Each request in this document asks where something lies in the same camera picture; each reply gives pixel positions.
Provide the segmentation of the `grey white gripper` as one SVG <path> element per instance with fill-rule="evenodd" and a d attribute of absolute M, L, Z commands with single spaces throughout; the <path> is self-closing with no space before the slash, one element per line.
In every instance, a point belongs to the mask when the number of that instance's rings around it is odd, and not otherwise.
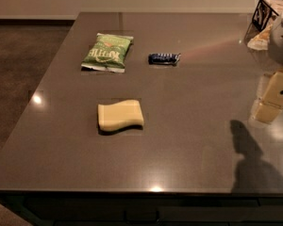
<path fill-rule="evenodd" d="M 271 28 L 268 54 L 272 60 L 283 64 L 283 11 Z M 251 118 L 254 121 L 271 124 L 283 111 L 283 72 L 276 72 L 271 76 L 262 101 L 254 101 Z"/>

